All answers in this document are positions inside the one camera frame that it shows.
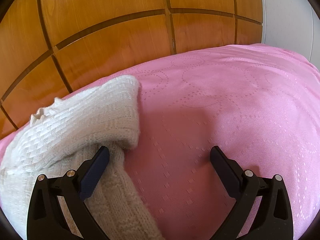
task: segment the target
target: pink bedspread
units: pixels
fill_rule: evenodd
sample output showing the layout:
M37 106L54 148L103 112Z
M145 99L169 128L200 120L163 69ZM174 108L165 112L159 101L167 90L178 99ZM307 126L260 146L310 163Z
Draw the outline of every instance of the pink bedspread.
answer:
M140 141L126 170L167 240L209 239L234 204L210 164L214 145L259 176L281 174L295 239L303 234L320 207L320 74L303 56L229 45L143 63L86 88L122 74L141 83Z

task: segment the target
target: panel groove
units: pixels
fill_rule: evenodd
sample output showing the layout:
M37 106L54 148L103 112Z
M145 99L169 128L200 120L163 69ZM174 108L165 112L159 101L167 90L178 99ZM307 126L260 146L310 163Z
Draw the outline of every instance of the panel groove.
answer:
M176 50L176 41L174 37L173 21L172 21L171 13L169 10L171 5L170 5L170 0L163 0L163 1L164 1L166 27L167 27L168 37L169 37L170 54L173 55L173 54L177 54L177 50Z
M37 58L34 62L32 62L16 79L12 82L10 87L7 89L7 91L2 96L1 100L4 101L7 96L11 93L11 91L14 89L14 87L26 76L28 75L36 66L38 66L41 62L43 62L45 59L50 57L52 54L52 49L47 50L44 54L42 54L39 58Z
M178 53L234 44L234 17L177 13L172 18Z
M48 57L15 86L2 107L12 121L22 127L40 107L50 106L54 98L68 94L52 57Z
M51 57L52 57L53 63L54 63L54 65L56 66L56 69L57 69L57 71L58 71L58 73L59 73L59 75L60 75L60 77L61 77L64 85L66 86L68 92L69 92L69 93L72 93L72 92L73 92L73 89L72 89L72 87L70 86L70 84L69 84L69 82L68 82L68 80L67 80L67 78L66 78L66 75L65 75L64 72L62 71L61 66L60 66L60 64L59 64L56 56L55 56L55 55L52 55Z
M47 49L37 0L15 0L0 27L0 97L12 82Z
M71 43L73 43L73 42L75 42L85 36L88 36L91 33L94 33L96 31L99 31L101 29L104 29L106 27L110 27L110 26L118 24L118 23L130 21L130 20L135 20L135 19L139 19L139 18L144 18L144 17L148 17L148 16L161 15L161 14L165 14L164 9L156 9L156 10L150 10L150 11L137 12L137 13L127 14L127 15L116 17L116 18L112 18L112 19L100 22L98 24L95 24L93 26L90 26L82 31L79 31L78 33L73 34L72 36L59 42L56 45L56 47L58 49L62 49L64 47L70 45Z
M4 113L5 117L9 120L9 122L12 124L12 126L18 130L18 126L16 126L16 124L12 121L12 119L10 118L10 116L8 115L8 113L6 112L6 110L0 105L0 109L2 110L2 112Z
M163 0L41 0L41 5L52 46L106 20L164 9Z
M233 18L234 14L226 13L221 11L215 10L208 10L208 9L196 9L196 8L170 8L171 13L199 13L199 14L211 14L211 15L220 15L225 17Z
M238 19L237 41L238 45L261 43L262 25Z
M240 20L244 20L244 21L247 21L247 22L252 22L252 23L255 23L255 24L258 24L258 25L262 25L261 22L249 19L247 17L243 17L243 16L240 16L240 15L235 15L235 17L236 17L236 19L240 19Z
M238 14L237 11L237 0L233 0L233 2L235 3L235 18L236 18L236 25L235 25L235 44L237 44L237 30L238 30L238 19L236 17L236 15Z
M52 46L51 46L51 43L50 43L48 31L47 31L47 28L45 27L45 24L44 24L41 0L37 0L37 6L38 6L38 14L39 14L39 19L40 19L40 25L41 25L42 32L43 32L43 35L44 35L44 39L45 39L45 42L46 42L46 44L48 46L48 49L51 49Z
M143 62L170 55L164 14L121 22L59 50L57 58L73 90Z

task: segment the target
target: metal screw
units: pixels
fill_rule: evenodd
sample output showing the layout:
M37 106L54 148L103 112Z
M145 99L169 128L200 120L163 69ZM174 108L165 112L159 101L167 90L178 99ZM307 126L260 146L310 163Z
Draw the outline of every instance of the metal screw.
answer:
M39 180L39 181L44 180L44 175L43 175L43 174L39 175L39 176L38 176L38 180Z
M248 176L248 177L252 177L252 176L253 176L253 172L250 171L250 170L246 170L246 171L244 172L244 174L245 174L246 176Z
M278 175L278 174L275 176L275 178L276 178L277 181L281 181L282 180L282 177L280 175Z
M70 170L70 171L67 172L67 176L68 177L72 177L75 174L76 174L76 172L74 170Z

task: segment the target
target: white knitted sweater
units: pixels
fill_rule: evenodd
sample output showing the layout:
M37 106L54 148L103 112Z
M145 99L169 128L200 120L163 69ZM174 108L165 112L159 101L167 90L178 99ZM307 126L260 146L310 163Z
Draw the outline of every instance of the white knitted sweater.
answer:
M120 76L73 97L40 108L7 147L0 166L0 199L10 223L26 237L28 206L39 174L62 176L109 147L110 163L85 201L111 240L163 239L124 171L124 149L137 146L139 83ZM73 233L79 235L65 202L60 202Z

